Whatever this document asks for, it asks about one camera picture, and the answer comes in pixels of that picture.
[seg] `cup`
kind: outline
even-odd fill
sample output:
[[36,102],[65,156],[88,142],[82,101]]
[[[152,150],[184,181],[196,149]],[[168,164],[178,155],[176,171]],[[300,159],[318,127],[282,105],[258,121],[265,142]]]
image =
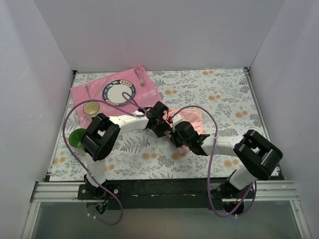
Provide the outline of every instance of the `cup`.
[[84,136],[84,132],[84,128],[78,128],[69,135],[69,144],[73,147],[74,151],[80,154],[83,151],[81,139]]
[[88,102],[83,107],[84,114],[92,120],[100,111],[100,104],[96,101]]

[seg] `gray wall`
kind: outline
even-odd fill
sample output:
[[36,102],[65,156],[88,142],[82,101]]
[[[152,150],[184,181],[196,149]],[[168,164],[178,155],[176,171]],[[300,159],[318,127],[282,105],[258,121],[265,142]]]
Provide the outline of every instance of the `gray wall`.
[[32,0],[0,0],[0,238],[21,236],[72,72]]
[[271,139],[319,238],[319,2],[286,1],[251,67]]
[[285,0],[34,0],[79,71],[250,66]]

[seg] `yellow cup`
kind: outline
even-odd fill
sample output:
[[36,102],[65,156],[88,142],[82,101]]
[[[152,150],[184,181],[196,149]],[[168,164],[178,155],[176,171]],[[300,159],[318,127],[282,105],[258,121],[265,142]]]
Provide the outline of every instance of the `yellow cup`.
[[88,102],[84,105],[83,112],[92,120],[100,112],[100,104],[95,101]]

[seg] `folded cloth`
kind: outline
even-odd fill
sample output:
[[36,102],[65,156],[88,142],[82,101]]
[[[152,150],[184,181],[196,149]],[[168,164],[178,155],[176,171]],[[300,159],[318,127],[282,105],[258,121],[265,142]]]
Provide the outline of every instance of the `folded cloth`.
[[[140,84],[140,80],[138,76],[136,75],[135,70],[137,71],[139,77],[144,82],[143,86]],[[101,79],[83,84],[81,86],[71,88],[74,104],[76,105],[82,101],[89,100],[89,95],[85,89],[85,86],[88,86],[88,90],[92,99],[103,100],[102,94],[103,94],[104,88],[106,87],[108,83],[112,81],[116,81],[116,80],[127,80],[135,86],[136,94],[134,96],[134,100],[141,107],[153,106],[155,105],[157,101],[161,101],[159,92],[157,91],[153,82],[147,75],[144,67],[139,65],[133,69],[118,72],[113,75],[106,76]],[[100,112],[104,113],[106,116],[120,116],[123,114],[121,111],[107,104],[103,104],[103,103],[99,103],[99,104],[100,104]],[[84,107],[84,104],[77,107],[75,111],[76,111],[76,114],[78,115],[81,127],[87,128],[90,124],[90,120],[84,114],[83,107]],[[118,106],[118,107],[130,113],[133,113],[134,111],[137,110],[137,108],[130,103],[123,106]]]
[[[175,109],[169,109],[168,115],[172,116],[175,114],[178,110]],[[184,121],[188,121],[191,123],[191,125],[194,127],[194,130],[197,131],[197,133],[202,134],[204,133],[204,125],[203,125],[203,118],[201,115],[201,110],[199,109],[185,109],[178,113]],[[180,154],[189,152],[189,148],[185,145],[182,147],[177,148]]]

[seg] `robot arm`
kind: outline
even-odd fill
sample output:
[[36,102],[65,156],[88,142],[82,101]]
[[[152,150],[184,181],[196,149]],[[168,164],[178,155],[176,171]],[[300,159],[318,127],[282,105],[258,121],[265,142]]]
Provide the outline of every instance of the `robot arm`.
[[[197,155],[210,155],[214,136],[198,134],[193,126],[176,115],[172,122],[167,122],[163,116],[168,108],[161,102],[147,111],[146,116],[136,111],[135,117],[107,117],[98,114],[86,129],[82,138],[83,149],[86,152],[88,168],[95,179],[103,184],[106,181],[104,168],[105,158],[110,154],[118,135],[138,129],[151,129],[158,137],[170,135],[170,140],[176,147],[186,145]],[[254,130],[249,130],[243,136],[218,137],[215,154],[237,156],[244,167],[235,170],[224,184],[220,185],[219,195],[236,197],[238,193],[255,180],[268,180],[283,157],[283,154],[273,144]],[[85,177],[85,182],[91,191],[98,185],[91,175]]]

